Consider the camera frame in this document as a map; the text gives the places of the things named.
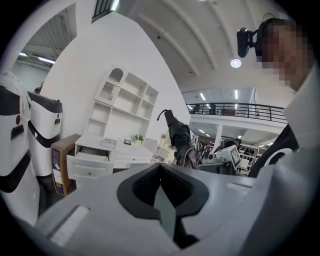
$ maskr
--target ceiling light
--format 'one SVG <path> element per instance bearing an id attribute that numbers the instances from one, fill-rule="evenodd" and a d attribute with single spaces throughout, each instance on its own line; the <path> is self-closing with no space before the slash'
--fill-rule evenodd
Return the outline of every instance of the ceiling light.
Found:
<path id="1" fill-rule="evenodd" d="M 118 4 L 119 4 L 119 0 L 114 0 L 111 7 L 111 11 L 115 11 L 118 7 Z"/>
<path id="2" fill-rule="evenodd" d="M 241 66 L 241 60 L 240 59 L 237 59 L 237 58 L 235 58 L 235 59 L 233 59 L 233 60 L 231 60 L 231 66 L 233 67 L 233 68 L 239 68 L 240 66 Z"/>
<path id="3" fill-rule="evenodd" d="M 202 93 L 200 93 L 200 96 L 204 101 L 206 100 L 205 96 Z"/>
<path id="4" fill-rule="evenodd" d="M 51 63 L 51 64 L 55 64 L 56 62 L 51 60 L 51 59 L 47 59 L 47 58 L 41 58 L 41 57 L 38 57 L 38 59 L 40 61 L 43 61 L 43 62 L 48 62 L 48 63 Z"/>

